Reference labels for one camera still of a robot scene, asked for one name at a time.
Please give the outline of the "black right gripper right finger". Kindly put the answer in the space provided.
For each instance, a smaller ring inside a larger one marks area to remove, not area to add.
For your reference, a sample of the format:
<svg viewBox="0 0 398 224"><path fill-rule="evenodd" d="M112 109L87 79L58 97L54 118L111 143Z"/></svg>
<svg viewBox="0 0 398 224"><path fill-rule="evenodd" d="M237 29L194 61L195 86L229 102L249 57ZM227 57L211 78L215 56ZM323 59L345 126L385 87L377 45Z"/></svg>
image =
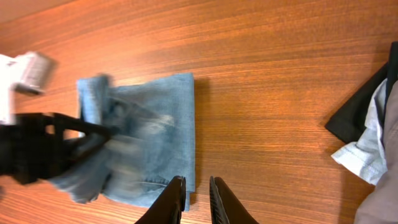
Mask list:
<svg viewBox="0 0 398 224"><path fill-rule="evenodd" d="M259 224L221 177L210 177L212 224Z"/></svg>

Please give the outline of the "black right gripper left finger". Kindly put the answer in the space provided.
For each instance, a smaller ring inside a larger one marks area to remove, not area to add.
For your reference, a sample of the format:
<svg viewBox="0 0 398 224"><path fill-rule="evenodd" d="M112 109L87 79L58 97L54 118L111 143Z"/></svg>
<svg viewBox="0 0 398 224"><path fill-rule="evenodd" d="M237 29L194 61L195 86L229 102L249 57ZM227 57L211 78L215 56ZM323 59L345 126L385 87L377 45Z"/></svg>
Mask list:
<svg viewBox="0 0 398 224"><path fill-rule="evenodd" d="M175 176L136 224L180 224L185 201L186 180Z"/></svg>

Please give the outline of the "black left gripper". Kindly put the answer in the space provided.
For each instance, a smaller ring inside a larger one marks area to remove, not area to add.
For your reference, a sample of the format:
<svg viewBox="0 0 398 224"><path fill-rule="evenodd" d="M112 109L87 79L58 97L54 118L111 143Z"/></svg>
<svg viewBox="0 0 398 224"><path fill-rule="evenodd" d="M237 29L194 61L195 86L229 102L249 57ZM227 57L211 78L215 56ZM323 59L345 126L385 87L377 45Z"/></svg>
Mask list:
<svg viewBox="0 0 398 224"><path fill-rule="evenodd" d="M47 132L54 127L54 133ZM65 139L65 131L82 133L82 137ZM16 123L1 126L1 175L20 184L49 179L59 168L85 162L111 139L111 131L65 114L18 114Z"/></svg>

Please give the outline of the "light blue denim jeans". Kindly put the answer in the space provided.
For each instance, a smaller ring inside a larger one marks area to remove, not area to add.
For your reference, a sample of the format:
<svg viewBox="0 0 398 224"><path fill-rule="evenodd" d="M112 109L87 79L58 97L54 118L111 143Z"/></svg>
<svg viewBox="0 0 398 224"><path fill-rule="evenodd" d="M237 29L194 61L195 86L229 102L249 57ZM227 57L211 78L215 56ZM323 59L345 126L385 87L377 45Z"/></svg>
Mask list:
<svg viewBox="0 0 398 224"><path fill-rule="evenodd" d="M195 191L195 96L192 73L141 85L111 86L107 75L78 81L80 118L106 126L111 139L51 183L77 203L104 195L150 207L175 176Z"/></svg>

